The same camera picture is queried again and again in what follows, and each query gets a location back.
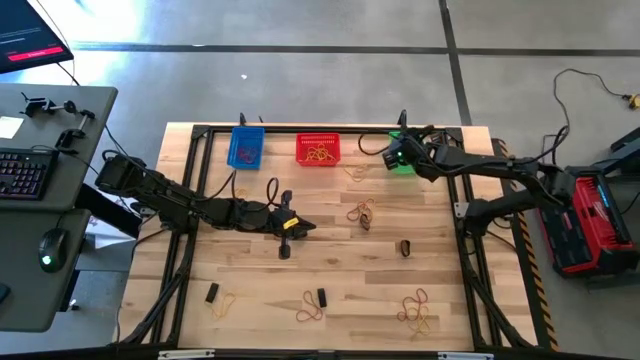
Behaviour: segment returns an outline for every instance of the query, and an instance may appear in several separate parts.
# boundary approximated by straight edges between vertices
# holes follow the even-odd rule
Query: black stand
[[[87,209],[98,219],[135,239],[138,238],[141,220],[87,184],[82,184],[80,188],[76,208]]]

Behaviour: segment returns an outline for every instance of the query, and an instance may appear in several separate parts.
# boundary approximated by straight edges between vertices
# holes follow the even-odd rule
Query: computer mouse
[[[48,273],[56,272],[64,266],[67,260],[68,231],[54,228],[42,236],[38,248],[38,262],[42,270]]]

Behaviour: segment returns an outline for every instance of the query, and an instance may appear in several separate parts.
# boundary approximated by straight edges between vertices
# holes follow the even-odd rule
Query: black metal frame
[[[207,181],[209,164],[211,162],[211,150],[213,148],[214,136],[216,133],[230,133],[234,126],[231,125],[195,125],[191,133],[191,142],[185,171],[183,175],[183,185],[189,186],[191,183],[194,164],[196,161],[196,150],[201,139],[205,139],[204,152],[200,165],[200,175],[198,177],[197,192],[204,195]],[[390,131],[397,131],[399,127],[348,127],[348,126],[266,126],[267,133],[298,133],[298,132],[337,132],[341,134],[388,134]],[[453,140],[458,146],[464,148],[464,139],[460,128],[445,128],[441,130],[441,140]],[[465,242],[465,233],[462,223],[456,219],[454,203],[459,201],[458,189],[455,178],[447,178],[449,187],[449,199],[451,201],[452,218],[454,219],[456,242],[461,265],[468,260],[468,251]],[[466,200],[473,198],[471,181],[468,176],[462,176],[462,184]],[[195,251],[195,242],[198,231],[198,221],[194,218],[192,226],[187,232],[187,242],[185,253],[178,270],[173,273],[177,256],[177,249],[180,238],[184,234],[172,234],[169,244],[169,251],[165,263],[165,271],[162,280],[162,288],[157,302],[152,306],[143,321],[134,329],[133,333],[120,343],[114,343],[105,347],[72,349],[52,352],[32,353],[33,358],[41,359],[157,359],[159,351],[177,350],[182,317],[186,302],[186,294],[189,285],[189,273]],[[491,288],[488,275],[488,266],[482,246],[482,239],[473,239],[477,261],[478,277],[484,286],[484,290],[491,296]],[[463,286],[469,314],[469,326],[471,328],[474,351],[477,353],[492,354],[496,359],[613,359],[598,356],[577,355],[568,353],[552,352],[548,348],[507,348],[503,347],[500,331],[496,324],[496,319],[488,312],[489,329],[491,333],[491,345],[488,345],[482,336],[480,319],[476,306],[476,290],[470,285],[470,274],[463,271]],[[165,341],[161,341],[164,312],[166,306],[178,290],[176,306],[169,335]],[[149,331],[151,332],[150,343],[142,344]],[[438,359],[442,354],[455,354],[455,352],[436,351],[322,351],[322,350],[273,350],[273,349],[216,349],[216,358],[297,358],[306,359]],[[25,354],[0,356],[0,359],[24,358]]]

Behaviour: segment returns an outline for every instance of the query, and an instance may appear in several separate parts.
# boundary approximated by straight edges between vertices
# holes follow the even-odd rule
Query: blue basket
[[[231,131],[227,165],[234,169],[258,170],[262,162],[264,128],[239,126]]]

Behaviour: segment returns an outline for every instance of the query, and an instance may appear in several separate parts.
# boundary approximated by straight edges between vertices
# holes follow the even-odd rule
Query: red basket
[[[296,161],[302,166],[334,166],[340,161],[340,134],[299,133]]]

